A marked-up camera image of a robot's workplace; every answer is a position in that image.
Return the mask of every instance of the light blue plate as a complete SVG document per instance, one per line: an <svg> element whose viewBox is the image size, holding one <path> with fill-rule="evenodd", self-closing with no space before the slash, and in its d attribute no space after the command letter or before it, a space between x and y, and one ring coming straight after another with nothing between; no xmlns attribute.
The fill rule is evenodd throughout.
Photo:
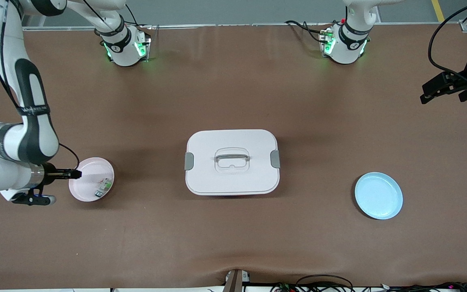
<svg viewBox="0 0 467 292"><path fill-rule="evenodd" d="M376 219L393 218L403 206L401 188L381 172L369 172L358 179L354 195L361 210Z"/></svg>

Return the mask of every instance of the pink plate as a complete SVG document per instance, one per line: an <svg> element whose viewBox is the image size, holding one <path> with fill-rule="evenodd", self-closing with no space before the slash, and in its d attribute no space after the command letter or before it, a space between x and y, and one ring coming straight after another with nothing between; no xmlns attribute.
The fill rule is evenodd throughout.
<svg viewBox="0 0 467 292"><path fill-rule="evenodd" d="M92 157L81 161L77 170L82 172L82 177L70 180L70 192L77 200L83 202L96 201L109 192L107 190L101 197L95 195L102 180L111 179L111 186L115 181L113 166L109 161L100 157Z"/></svg>

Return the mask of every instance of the table surface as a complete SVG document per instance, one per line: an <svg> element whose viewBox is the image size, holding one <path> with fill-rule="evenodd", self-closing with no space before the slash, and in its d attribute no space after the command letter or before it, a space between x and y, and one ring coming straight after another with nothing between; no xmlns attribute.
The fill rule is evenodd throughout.
<svg viewBox="0 0 467 292"><path fill-rule="evenodd" d="M151 59L109 63L92 32L29 32L60 141L117 173L100 201L28 207L0 196L0 289L188 287L232 268L252 281L336 274L355 285L467 281L467 102L421 105L439 72L426 57L435 26L376 26L351 65L322 59L286 26L161 30ZM467 34L441 31L434 58L459 70ZM0 86L0 121L18 115ZM261 128L278 140L280 185L210 198L185 185L187 139ZM61 149L57 167L75 162ZM355 206L366 172L401 186L403 208L379 221Z"/></svg>

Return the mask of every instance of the plate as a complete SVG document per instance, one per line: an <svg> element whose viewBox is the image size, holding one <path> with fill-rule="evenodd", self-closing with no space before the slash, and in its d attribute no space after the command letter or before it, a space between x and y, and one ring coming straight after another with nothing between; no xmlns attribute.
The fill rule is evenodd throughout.
<svg viewBox="0 0 467 292"><path fill-rule="evenodd" d="M105 196L115 181L115 171L109 161L100 158L92 157L80 162L77 170L82 172L82 177L79 179L71 179L69 182L71 194L80 201L92 202ZM104 192L101 197L97 197L95 192L99 189L99 184L102 179L111 179L111 187Z"/></svg>
<svg viewBox="0 0 467 292"><path fill-rule="evenodd" d="M358 179L354 195L360 209L375 219L393 218L403 206L401 188L381 172L369 172Z"/></svg>

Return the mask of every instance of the white storage box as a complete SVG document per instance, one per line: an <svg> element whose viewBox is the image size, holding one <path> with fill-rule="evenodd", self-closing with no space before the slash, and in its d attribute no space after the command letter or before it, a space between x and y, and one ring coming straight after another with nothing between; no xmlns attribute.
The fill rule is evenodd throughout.
<svg viewBox="0 0 467 292"><path fill-rule="evenodd" d="M280 180L276 139L266 130L201 131L185 154L185 180L197 195L267 194Z"/></svg>

